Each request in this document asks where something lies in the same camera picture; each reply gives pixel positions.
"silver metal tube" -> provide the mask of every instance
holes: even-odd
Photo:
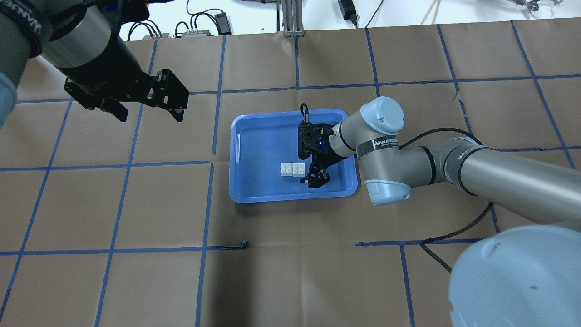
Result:
[[[469,155],[466,190],[536,223],[581,219],[581,172],[494,150]]]
[[[79,67],[105,50],[111,33],[107,19],[97,7],[91,7],[74,30],[49,42],[42,56],[58,68]]]

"black cable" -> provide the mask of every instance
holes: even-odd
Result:
[[[222,9],[220,9],[220,8],[210,8],[210,9],[204,10],[203,12],[208,12],[210,10],[219,10],[221,13],[224,13],[224,11]]]
[[[152,24],[155,26],[155,29],[157,30],[157,33],[158,33],[158,35],[159,35],[160,37],[162,36],[162,31],[160,31],[160,30],[159,30],[159,26],[157,26],[157,24],[156,24],[156,23],[155,23],[153,20],[146,19],[146,20],[144,20],[144,21],[145,21],[145,22],[151,22],[151,23],[152,23]]]
[[[465,130],[461,130],[461,129],[457,129],[457,128],[453,128],[453,127],[443,127],[443,128],[432,129],[432,130],[426,131],[426,132],[412,138],[411,140],[407,141],[403,145],[400,145],[400,149],[405,148],[406,146],[412,144],[413,142],[416,142],[417,140],[421,139],[424,136],[430,135],[432,133],[437,133],[439,131],[454,131],[456,133],[464,134],[464,135],[468,136],[469,138],[473,139],[474,142],[476,142],[478,145],[484,145],[484,143],[482,143],[480,140],[478,140],[478,138],[476,138],[476,136],[472,135],[471,133],[469,133]]]
[[[383,5],[383,2],[384,2],[384,0],[381,0],[381,2],[379,3],[379,6],[377,6],[377,9],[373,13],[373,16],[371,16],[370,20],[367,22],[367,25],[365,25],[365,28],[367,28],[369,26],[369,24],[371,24],[373,17],[375,17],[375,14],[379,11],[379,8],[381,8],[381,5]]]
[[[349,17],[349,20],[353,23],[353,26],[355,26],[355,28],[359,27],[359,23],[358,23],[359,16],[352,14],[351,17]]]
[[[185,4],[185,11],[186,11],[187,13],[189,13],[190,15],[193,15],[193,13],[189,12],[189,0],[188,0],[188,2]]]
[[[309,107],[304,102],[300,104],[300,114],[303,115],[303,117],[309,114]]]
[[[281,31],[281,3],[277,0],[277,32]]]
[[[214,18],[214,16],[210,15],[207,12],[200,12],[199,14],[196,15],[196,18],[193,20],[193,26],[194,28],[198,28],[198,17],[200,16],[208,16],[210,18],[210,20],[212,21],[212,23],[214,23],[214,25],[216,26],[216,28],[218,29],[218,31],[220,30],[218,28],[218,22],[216,21],[216,18]]]
[[[219,9],[219,8],[210,8],[210,9],[206,9],[206,10],[204,10],[204,12],[208,12],[208,11],[210,11],[210,10],[219,10],[220,12],[224,12],[222,9]],[[185,11],[186,11],[188,14],[190,14],[190,15],[195,15],[194,13],[191,13],[191,12],[189,12],[189,0],[188,0],[188,2],[185,4]]]
[[[494,204],[492,202],[489,202],[488,205],[486,206],[486,209],[484,209],[484,211],[482,211],[482,213],[478,216],[478,218],[476,218],[473,222],[469,223],[468,225],[464,226],[463,228],[458,229],[457,231],[450,233],[450,234],[446,234],[446,235],[442,235],[442,236],[438,236],[438,237],[432,237],[430,239],[425,239],[419,243],[419,246],[421,246],[424,249],[424,251],[426,251],[426,253],[428,253],[430,255],[430,257],[432,257],[442,267],[444,267],[444,269],[447,272],[452,272],[452,268],[447,263],[445,263],[444,260],[442,260],[440,257],[438,257],[434,252],[432,252],[432,250],[430,250],[426,246],[426,244],[446,240],[446,239],[449,239],[451,237],[454,237],[456,235],[459,235],[459,234],[466,232],[468,229],[474,227],[477,223],[479,223],[482,220],[482,218],[484,218],[488,214],[488,212],[492,209],[493,205]]]
[[[149,25],[147,23],[136,22],[136,23],[133,23],[133,25],[129,29],[129,34],[127,35],[127,41],[131,41],[131,34],[133,34],[133,32],[135,31],[135,29],[137,29],[137,27],[139,27],[140,25],[145,26],[145,28],[149,32],[149,36],[154,37],[153,36],[153,32],[152,32],[153,26],[151,26],[151,25]]]
[[[210,18],[210,20],[212,21],[212,23],[214,23],[214,26],[216,27],[216,30],[218,31],[218,34],[220,33],[220,28],[218,26],[218,22],[216,21],[216,19],[214,18],[214,16],[210,15],[209,13],[205,13],[205,12],[196,13],[196,14],[192,15],[189,18],[189,26],[190,26],[191,29],[197,29],[198,28],[198,17],[200,15],[208,16],[208,18]]]
[[[178,24],[175,26],[175,33],[174,33],[174,37],[175,37],[175,38],[181,38],[181,36],[178,36],[178,34],[183,34],[183,33],[178,33],[178,27],[179,27],[181,24],[184,24],[184,25],[185,25],[185,28],[186,28],[186,29],[189,31],[189,26],[188,26],[188,23],[186,23],[186,22],[179,22],[179,23],[178,23]]]

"electrical cable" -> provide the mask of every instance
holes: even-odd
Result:
[[[277,32],[281,31],[281,3],[277,0]]]
[[[367,22],[367,25],[365,25],[365,28],[367,28],[369,26],[369,24],[371,24],[371,21],[373,20],[373,18],[375,17],[375,14],[379,11],[379,8],[381,8],[381,5],[383,5],[384,0],[381,0],[381,2],[379,3],[379,6],[377,6],[377,9],[375,10],[375,12],[373,13],[373,16],[371,16],[371,18],[369,19],[369,21]]]
[[[429,239],[425,239],[423,241],[421,241],[419,243],[419,246],[424,249],[424,251],[426,251],[426,253],[428,253],[430,255],[430,257],[432,257],[434,260],[436,260],[442,267],[444,267],[444,269],[447,272],[452,272],[452,268],[444,262],[444,260],[442,260],[440,257],[438,257],[434,252],[432,252],[432,250],[430,250],[426,244],[428,243],[433,243],[433,242],[437,242],[437,241],[442,241],[442,240],[446,240],[449,239],[451,237],[454,237],[456,235],[462,234],[464,232],[466,232],[468,229],[474,227],[477,223],[479,223],[482,218],[484,218],[488,212],[492,209],[492,206],[494,204],[492,202],[489,202],[488,205],[486,206],[486,208],[484,209],[484,211],[482,211],[482,213],[478,216],[478,218],[474,219],[473,222],[469,223],[468,225],[464,226],[461,229],[458,229],[457,231],[450,233],[450,234],[446,234],[446,235],[442,235],[442,236],[438,236],[438,237],[431,237]]]
[[[186,23],[186,22],[179,22],[179,23],[178,23],[178,24],[175,26],[175,33],[174,33],[174,37],[175,37],[175,38],[181,38],[181,35],[180,35],[180,36],[178,36],[178,34],[183,34],[183,33],[178,33],[178,27],[179,27],[181,24],[184,24],[184,25],[185,25],[185,28],[186,28],[186,29],[189,31],[189,26],[188,26],[188,23]]]
[[[436,4],[437,0],[434,0],[432,2],[432,5],[430,6],[430,8],[428,9],[428,12],[426,12],[426,15],[424,16],[424,19],[422,19],[422,22],[420,23],[420,25],[423,25],[426,22],[426,19],[428,18],[428,16],[430,15],[430,13],[432,12],[432,8],[434,8],[434,5]]]
[[[432,19],[432,25],[436,23],[437,12],[440,10],[440,3],[442,0],[437,0],[436,10],[434,11],[434,18]]]
[[[209,13],[205,13],[205,12],[196,13],[196,14],[192,15],[189,18],[189,26],[190,26],[190,28],[192,30],[193,29],[198,29],[198,22],[197,21],[198,21],[198,17],[200,15],[208,16],[208,18],[210,18],[210,20],[212,21],[212,23],[214,23],[214,26],[216,27],[216,30],[218,31],[218,34],[220,33],[220,27],[218,26],[218,22],[216,21],[216,19],[214,18],[214,16],[210,15]]]
[[[461,129],[457,129],[457,128],[453,128],[453,127],[442,127],[442,128],[438,128],[438,129],[432,129],[426,132],[423,132],[422,134],[412,138],[411,140],[407,141],[406,143],[404,143],[403,145],[400,145],[400,149],[405,148],[406,146],[412,144],[413,142],[416,142],[417,140],[421,139],[424,136],[428,136],[432,133],[437,133],[440,131],[454,131],[456,133],[460,133],[460,134],[464,134],[466,136],[468,136],[469,138],[473,139],[474,142],[476,142],[478,145],[484,145],[484,143],[482,143],[480,140],[478,140],[478,138],[474,135],[472,135],[471,133],[465,131],[465,130],[461,130]]]
[[[204,10],[203,12],[208,12],[210,10],[219,10],[220,12],[224,12],[222,9],[219,9],[219,8],[210,8],[210,9]],[[189,0],[185,4],[185,11],[190,15],[195,15],[194,13],[189,12]]]
[[[401,145],[399,148],[403,149],[405,147],[407,147],[408,145],[412,144],[413,142],[416,142],[417,140],[433,134],[433,133],[437,133],[440,131],[453,131],[456,133],[460,133],[460,134],[464,134],[466,136],[468,136],[469,138],[473,139],[474,142],[476,142],[478,145],[484,145],[484,143],[482,143],[480,140],[478,140],[478,138],[474,135],[472,135],[472,133],[469,133],[465,130],[461,130],[461,129],[457,129],[457,128],[453,128],[453,127],[442,127],[442,128],[438,128],[438,129],[432,129],[432,130],[428,130],[426,132],[423,132],[422,134],[412,138],[411,140],[407,141],[406,143],[404,143],[403,145]],[[494,204],[492,202],[488,203],[488,206],[484,209],[484,211],[482,211],[482,213],[478,216],[478,218],[476,218],[473,222],[471,222],[470,224],[464,226],[461,229],[458,229],[457,231],[450,233],[450,234],[446,234],[446,235],[442,235],[442,236],[438,236],[438,237],[431,237],[430,239],[425,239],[423,241],[421,241],[419,243],[419,246],[421,246],[422,249],[424,249],[424,251],[426,251],[426,253],[428,253],[430,255],[430,257],[432,257],[434,260],[436,260],[442,267],[444,267],[444,269],[447,272],[452,272],[452,268],[445,263],[440,257],[438,257],[434,252],[432,252],[432,250],[430,250],[426,244],[428,243],[433,243],[436,241],[441,241],[441,240],[446,240],[449,239],[451,237],[454,237],[458,234],[462,234],[464,232],[466,232],[468,229],[474,227],[478,222],[480,222],[482,220],[482,218],[484,218],[484,216],[486,216],[486,214],[488,214],[488,212],[492,209],[492,206]]]
[[[153,37],[155,34],[155,29],[153,28],[153,26],[151,26],[151,24],[148,23],[144,23],[144,22],[135,22],[133,23],[133,25],[131,26],[131,28],[129,28],[129,35],[131,35],[135,29],[140,26],[140,25],[144,25],[145,28],[147,28],[147,31],[149,32],[149,36]]]
[[[157,30],[157,34],[159,35],[159,37],[162,36],[162,31],[159,30],[159,26],[157,26],[157,24],[153,20],[146,19],[144,20],[144,22],[151,22],[155,26],[155,29]]]
[[[131,26],[131,28],[129,29],[129,34],[127,35],[127,41],[131,41],[131,34],[133,34],[133,32],[135,31],[135,29],[140,26],[143,25],[145,26],[145,28],[147,29],[147,31],[149,32],[149,36],[154,37],[153,36],[153,26],[147,24],[147,23],[142,23],[142,22],[135,22],[133,23],[133,25]]]

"light blue joint cap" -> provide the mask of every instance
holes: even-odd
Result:
[[[0,72],[0,129],[16,105],[16,87]]]
[[[401,106],[392,98],[378,97],[361,106],[365,123],[381,134],[395,135],[403,129],[406,117]]]
[[[375,205],[384,205],[411,198],[411,187],[391,180],[370,179],[365,181],[369,198]]]

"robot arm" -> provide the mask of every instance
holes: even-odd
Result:
[[[403,127],[404,113],[388,97],[363,105],[333,127],[304,121],[299,157],[311,154],[313,163],[302,181],[319,188],[330,179],[327,167],[356,154],[375,205],[407,200],[413,187],[449,182],[537,223],[581,219],[581,172],[467,138],[403,150],[397,139]]]
[[[67,76],[64,89],[87,109],[100,108],[124,122],[127,109],[120,101],[136,101],[181,122],[188,90],[168,69],[156,76],[143,72],[118,36],[122,22],[148,18],[146,2],[167,1],[0,1],[0,122],[15,105],[26,61],[41,53]],[[136,6],[143,10],[130,17]]]

